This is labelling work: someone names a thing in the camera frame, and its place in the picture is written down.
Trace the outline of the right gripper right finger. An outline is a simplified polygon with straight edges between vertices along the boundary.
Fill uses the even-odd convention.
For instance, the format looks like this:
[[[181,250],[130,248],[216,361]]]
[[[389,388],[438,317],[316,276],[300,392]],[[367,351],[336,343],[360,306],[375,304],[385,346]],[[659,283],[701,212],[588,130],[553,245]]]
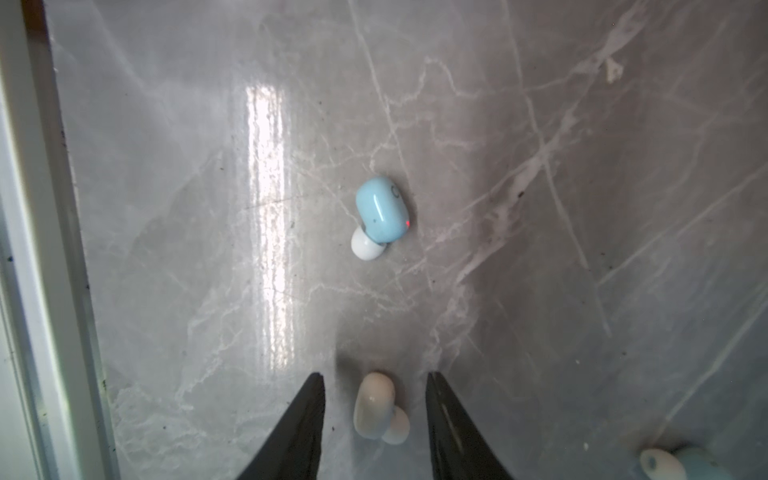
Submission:
[[[429,373],[425,400],[434,479],[513,479],[440,372]]]

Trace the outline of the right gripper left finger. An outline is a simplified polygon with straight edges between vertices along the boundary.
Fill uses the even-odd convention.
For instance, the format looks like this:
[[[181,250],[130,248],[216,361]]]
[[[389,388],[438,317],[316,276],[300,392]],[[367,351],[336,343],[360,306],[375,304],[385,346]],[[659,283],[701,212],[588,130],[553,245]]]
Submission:
[[[320,373],[310,374],[253,460],[244,479],[316,479],[326,406]]]

